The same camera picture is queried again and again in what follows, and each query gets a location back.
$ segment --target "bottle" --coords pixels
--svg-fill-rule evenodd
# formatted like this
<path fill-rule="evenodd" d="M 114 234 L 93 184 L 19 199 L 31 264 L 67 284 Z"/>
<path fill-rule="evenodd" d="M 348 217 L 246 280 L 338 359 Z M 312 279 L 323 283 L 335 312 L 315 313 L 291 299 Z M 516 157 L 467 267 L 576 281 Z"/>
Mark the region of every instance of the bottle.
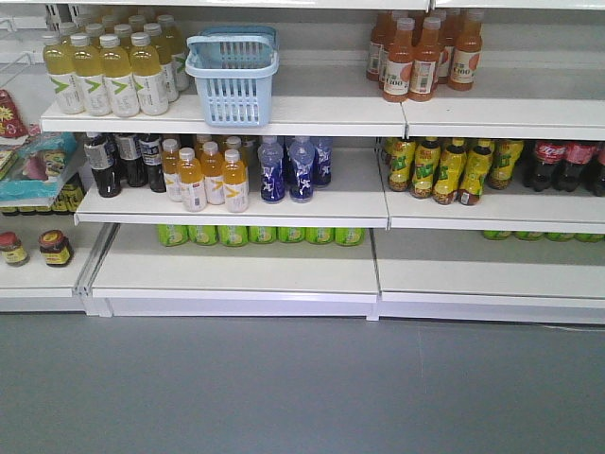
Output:
<path fill-rule="evenodd" d="M 297 135 L 287 154 L 292 162 L 294 174 L 294 184 L 290 186 L 290 197 L 300 203 L 310 201 L 313 198 L 311 178 L 315 147 L 309 141 L 308 136 Z"/>
<path fill-rule="evenodd" d="M 560 191 L 573 192 L 579 186 L 580 175 L 596 152 L 594 142 L 570 142 L 562 159 L 562 170 L 556 175 L 554 185 Z"/>
<path fill-rule="evenodd" d="M 204 184 L 208 203 L 221 205 L 225 202 L 225 190 L 223 189 L 223 155 L 218 152 L 216 142 L 206 142 L 203 145 L 201 155 L 201 173 L 204 174 Z"/>
<path fill-rule="evenodd" d="M 481 22 L 484 9 L 471 9 L 466 12 L 464 28 L 456 39 L 456 48 L 452 59 L 452 70 L 447 86 L 454 90 L 466 91 L 473 88 L 475 71 L 481 55 Z"/>
<path fill-rule="evenodd" d="M 456 199 L 458 182 L 465 164 L 464 139 L 454 137 L 452 143 L 441 153 L 437 182 L 433 187 L 433 199 L 437 203 L 449 205 Z"/>
<path fill-rule="evenodd" d="M 490 139 L 479 139 L 476 147 L 469 151 L 464 167 L 464 177 L 460 183 L 460 203 L 475 205 L 483 194 L 483 182 L 490 173 L 493 153 Z"/>
<path fill-rule="evenodd" d="M 170 43 L 162 35 L 160 24 L 145 24 L 144 32 L 151 37 L 151 45 L 158 51 L 160 66 L 166 79 L 166 91 L 168 93 L 168 102 L 176 101 L 179 98 L 179 91 L 174 80 L 175 73 L 172 67 L 172 54 L 170 53 Z"/>
<path fill-rule="evenodd" d="M 134 89 L 129 56 L 120 47 L 116 35 L 103 35 L 101 43 L 101 65 L 113 113 L 117 116 L 134 116 L 139 113 L 139 99 Z"/>
<path fill-rule="evenodd" d="M 143 156 L 141 155 L 137 135 L 118 133 L 113 137 L 115 138 L 120 159 L 124 163 L 126 183 L 130 187 L 141 187 L 147 184 L 147 171 L 143 162 Z"/>
<path fill-rule="evenodd" d="M 402 102 L 407 99 L 414 62 L 413 31 L 413 19 L 405 17 L 397 21 L 397 33 L 387 58 L 385 88 L 382 93 L 382 97 L 389 102 Z"/>
<path fill-rule="evenodd" d="M 122 187 L 113 157 L 113 146 L 107 135 L 102 132 L 86 132 L 84 153 L 93 171 L 99 196 L 117 196 Z"/>
<path fill-rule="evenodd" d="M 162 142 L 162 173 L 168 198 L 172 201 L 182 201 L 181 179 L 179 177 L 179 143 L 174 139 L 164 139 Z"/>
<path fill-rule="evenodd" d="M 434 95 L 433 80 L 441 57 L 438 42 L 441 21 L 427 17 L 423 23 L 423 36 L 414 49 L 414 65 L 407 97 L 414 101 L 428 101 Z"/>
<path fill-rule="evenodd" d="M 242 213 L 248 209 L 248 192 L 246 192 L 246 168 L 239 159 L 239 151 L 225 151 L 223 163 L 223 188 L 225 205 L 231 213 Z"/>
<path fill-rule="evenodd" d="M 160 115 L 168 110 L 166 79 L 160 58 L 146 33 L 133 33 L 130 64 L 141 110 L 147 115 Z"/>
<path fill-rule="evenodd" d="M 103 67 L 98 50 L 90 45 L 89 37 L 83 33 L 76 33 L 70 39 L 75 48 L 74 68 L 86 111 L 94 116 L 110 113 L 112 106 L 103 84 Z"/>
<path fill-rule="evenodd" d="M 179 158 L 182 204 L 187 211 L 201 211 L 206 207 L 207 201 L 204 175 L 201 173 L 201 166 L 196 159 L 196 153 L 192 148 L 181 148 Z"/>
<path fill-rule="evenodd" d="M 177 90 L 182 92 L 189 88 L 189 76 L 185 72 L 185 61 L 187 60 L 187 47 L 181 31 L 170 14 L 158 16 L 158 24 L 162 27 L 163 35 L 170 44 L 172 54 L 172 68 L 175 74 Z"/>
<path fill-rule="evenodd" d="M 43 41 L 43 59 L 60 111 L 64 114 L 83 112 L 84 100 L 77 84 L 76 69 L 72 62 L 73 52 L 61 44 L 61 37 L 57 33 L 45 33 Z"/>
<path fill-rule="evenodd" d="M 153 192 L 166 192 L 162 172 L 161 142 L 160 134 L 139 134 L 139 147 L 145 163 L 149 187 Z"/>
<path fill-rule="evenodd" d="M 409 193 L 416 199 L 427 199 L 433 189 L 433 176 L 441 156 L 441 147 L 437 137 L 425 137 L 416 147 L 414 174 Z"/>

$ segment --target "shelf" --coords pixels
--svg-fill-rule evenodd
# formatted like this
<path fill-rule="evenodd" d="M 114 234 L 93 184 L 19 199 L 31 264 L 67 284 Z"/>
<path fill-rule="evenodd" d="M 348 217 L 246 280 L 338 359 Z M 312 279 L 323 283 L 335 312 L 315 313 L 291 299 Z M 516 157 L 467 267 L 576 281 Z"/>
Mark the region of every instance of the shelf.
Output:
<path fill-rule="evenodd" d="M 148 187 L 123 187 L 119 196 L 104 199 L 92 187 L 76 217 L 80 222 L 135 224 L 386 228 L 389 215 L 373 150 L 335 149 L 332 168 L 330 185 L 315 191 L 308 203 L 296 203 L 287 194 L 279 203 L 265 203 L 258 192 L 259 171 L 253 167 L 250 207 L 244 213 L 229 213 L 224 205 L 210 204 L 198 213 L 189 213 L 181 203 Z"/>
<path fill-rule="evenodd" d="M 375 231 L 375 248 L 382 317 L 605 322 L 603 241 L 404 230 Z"/>
<path fill-rule="evenodd" d="M 369 316 L 377 292 L 369 236 L 352 248 L 166 248 L 151 225 L 120 227 L 93 284 L 113 315 Z"/>

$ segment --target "light blue basket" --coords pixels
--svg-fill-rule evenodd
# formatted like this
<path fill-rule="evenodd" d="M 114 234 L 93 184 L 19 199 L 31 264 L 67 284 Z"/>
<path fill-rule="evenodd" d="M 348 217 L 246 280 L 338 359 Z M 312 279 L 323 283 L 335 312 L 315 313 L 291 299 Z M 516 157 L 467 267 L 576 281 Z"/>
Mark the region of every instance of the light blue basket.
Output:
<path fill-rule="evenodd" d="M 265 26 L 226 26 L 187 39 L 187 74 L 196 79 L 206 123 L 264 126 L 279 66 L 277 34 Z"/>

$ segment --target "dark soda bottle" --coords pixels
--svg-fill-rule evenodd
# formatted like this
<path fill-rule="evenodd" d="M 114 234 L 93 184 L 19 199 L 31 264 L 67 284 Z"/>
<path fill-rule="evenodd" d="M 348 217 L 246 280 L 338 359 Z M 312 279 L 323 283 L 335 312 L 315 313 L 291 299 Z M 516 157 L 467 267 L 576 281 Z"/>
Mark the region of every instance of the dark soda bottle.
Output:
<path fill-rule="evenodd" d="M 122 187 L 117 175 L 113 145 L 107 135 L 102 132 L 86 132 L 84 152 L 93 171 L 99 196 L 117 196 Z"/>

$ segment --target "green drink can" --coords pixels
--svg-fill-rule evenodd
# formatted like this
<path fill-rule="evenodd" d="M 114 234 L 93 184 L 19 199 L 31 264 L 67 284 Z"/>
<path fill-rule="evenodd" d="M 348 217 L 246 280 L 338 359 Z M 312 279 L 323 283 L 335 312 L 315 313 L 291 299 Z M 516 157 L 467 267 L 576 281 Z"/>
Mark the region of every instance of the green drink can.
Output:
<path fill-rule="evenodd" d="M 215 225 L 188 225 L 189 239 L 202 246 L 212 246 L 218 242 Z"/>

